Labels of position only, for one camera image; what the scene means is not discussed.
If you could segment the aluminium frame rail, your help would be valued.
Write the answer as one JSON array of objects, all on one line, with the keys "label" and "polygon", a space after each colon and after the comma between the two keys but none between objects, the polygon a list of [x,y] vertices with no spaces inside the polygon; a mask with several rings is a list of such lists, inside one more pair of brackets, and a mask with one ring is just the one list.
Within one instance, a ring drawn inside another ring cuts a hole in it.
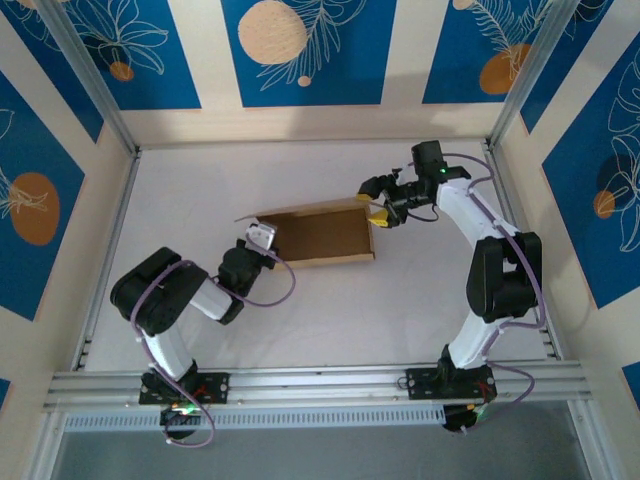
[{"label": "aluminium frame rail", "polygon": [[107,217],[107,243],[100,256],[99,275],[92,287],[89,296],[88,306],[84,321],[80,330],[79,338],[76,343],[69,369],[74,372],[82,370],[86,363],[86,357],[90,349],[95,328],[97,325],[99,312],[106,291],[107,282],[112,269],[118,242],[121,236],[126,211],[130,202],[136,176],[139,170],[140,158],[142,151],[136,148],[134,156],[131,158],[124,177],[124,184],[116,197],[117,202],[113,212]]},{"label": "aluminium frame rail", "polygon": [[223,148],[293,148],[293,147],[333,147],[333,146],[364,146],[364,145],[386,145],[398,144],[410,147],[418,144],[417,138],[400,139],[334,139],[334,140],[262,140],[262,141],[223,141],[223,142],[187,142],[151,144],[141,146],[140,150],[147,151],[188,151],[188,150],[214,150]]},{"label": "aluminium frame rail", "polygon": [[[488,140],[483,142],[482,149],[487,163],[494,172],[493,185],[504,218],[520,230],[530,231],[530,224],[526,218],[506,157],[498,147],[492,147]],[[558,342],[556,332],[551,324],[550,314],[547,314],[547,322],[541,330],[541,336],[547,351],[547,357],[554,360],[562,360],[562,345]]]}]

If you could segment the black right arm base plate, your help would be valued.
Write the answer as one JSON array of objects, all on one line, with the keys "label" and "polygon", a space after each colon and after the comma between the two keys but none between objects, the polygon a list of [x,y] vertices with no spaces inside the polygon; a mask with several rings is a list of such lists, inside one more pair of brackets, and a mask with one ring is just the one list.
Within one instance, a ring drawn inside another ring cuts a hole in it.
[{"label": "black right arm base plate", "polygon": [[405,371],[410,400],[482,399],[492,401],[497,388],[490,367],[473,369],[411,368]]}]

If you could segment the black controller box with LED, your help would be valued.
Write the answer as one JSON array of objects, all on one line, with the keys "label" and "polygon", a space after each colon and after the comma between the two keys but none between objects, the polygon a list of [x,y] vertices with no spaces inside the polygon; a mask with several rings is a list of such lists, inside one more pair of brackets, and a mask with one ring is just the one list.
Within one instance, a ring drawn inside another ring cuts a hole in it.
[{"label": "black controller box with LED", "polygon": [[443,427],[449,432],[466,435],[479,427],[480,418],[488,406],[488,403],[445,405]]},{"label": "black controller box with LED", "polygon": [[196,432],[201,423],[201,412],[193,404],[173,404],[160,413],[159,424],[170,441],[185,440]]}]

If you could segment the blue floral wall panel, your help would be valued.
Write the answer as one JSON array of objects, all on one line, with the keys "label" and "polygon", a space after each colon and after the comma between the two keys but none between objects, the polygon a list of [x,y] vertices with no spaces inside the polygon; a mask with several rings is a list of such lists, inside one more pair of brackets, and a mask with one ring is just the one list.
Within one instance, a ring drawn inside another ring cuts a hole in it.
[{"label": "blue floral wall panel", "polygon": [[501,102],[554,0],[450,0],[425,104]]},{"label": "blue floral wall panel", "polygon": [[36,319],[84,178],[0,72],[0,307]]},{"label": "blue floral wall panel", "polygon": [[69,0],[63,8],[120,109],[201,107],[168,0]]},{"label": "blue floral wall panel", "polygon": [[563,34],[520,109],[531,134],[557,90],[589,42],[613,0],[580,0]]},{"label": "blue floral wall panel", "polygon": [[97,144],[104,119],[42,20],[32,0],[0,0],[7,17],[29,52]]},{"label": "blue floral wall panel", "polygon": [[640,287],[640,41],[543,162],[597,307]]},{"label": "blue floral wall panel", "polygon": [[377,105],[397,0],[220,0],[245,108]]}]

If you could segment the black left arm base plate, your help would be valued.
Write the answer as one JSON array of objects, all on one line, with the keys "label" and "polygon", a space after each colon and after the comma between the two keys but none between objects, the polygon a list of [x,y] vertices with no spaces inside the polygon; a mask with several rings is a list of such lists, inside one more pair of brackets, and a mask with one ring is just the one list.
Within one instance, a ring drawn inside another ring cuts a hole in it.
[{"label": "black left arm base plate", "polygon": [[[188,373],[179,385],[198,402],[205,405],[226,404],[229,393],[228,373]],[[141,377],[140,405],[186,403],[189,399],[171,386],[158,372],[151,370]]]}]

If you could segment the wide aluminium mounting rail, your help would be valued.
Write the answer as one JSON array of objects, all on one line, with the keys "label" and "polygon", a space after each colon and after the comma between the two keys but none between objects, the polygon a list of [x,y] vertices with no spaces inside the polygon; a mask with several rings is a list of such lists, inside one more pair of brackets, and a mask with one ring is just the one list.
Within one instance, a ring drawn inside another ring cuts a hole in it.
[{"label": "wide aluminium mounting rail", "polygon": [[[225,371],[219,389],[232,408],[295,408],[390,405],[409,402],[408,369],[435,365],[368,365],[351,367],[246,368]],[[498,402],[510,402],[534,380],[527,401],[591,400],[593,394],[577,361],[501,361],[492,368]],[[100,408],[139,407],[139,372],[59,372],[46,393],[46,412],[83,412]]]}]

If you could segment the brown cardboard paper box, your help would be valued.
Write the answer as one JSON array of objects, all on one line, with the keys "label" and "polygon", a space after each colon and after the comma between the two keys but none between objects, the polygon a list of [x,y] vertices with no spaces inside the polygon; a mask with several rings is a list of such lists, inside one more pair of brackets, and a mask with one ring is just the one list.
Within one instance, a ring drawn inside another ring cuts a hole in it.
[{"label": "brown cardboard paper box", "polygon": [[290,206],[246,215],[276,229],[273,248],[293,268],[375,259],[370,206],[354,198]]}]

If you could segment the aluminium frame post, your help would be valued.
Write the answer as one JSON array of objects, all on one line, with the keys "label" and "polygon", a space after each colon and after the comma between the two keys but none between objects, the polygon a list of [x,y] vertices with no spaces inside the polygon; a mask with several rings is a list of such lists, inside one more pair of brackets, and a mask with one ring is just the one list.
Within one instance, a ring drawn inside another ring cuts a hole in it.
[{"label": "aluminium frame post", "polygon": [[553,0],[549,14],[542,23],[524,64],[506,96],[503,108],[486,139],[490,153],[497,150],[511,124],[519,115],[579,2],[580,0]]},{"label": "aluminium frame post", "polygon": [[33,1],[45,26],[92,103],[109,125],[123,149],[131,158],[136,159],[139,153],[139,146],[127,127],[104,78],[64,8],[57,0]]}]

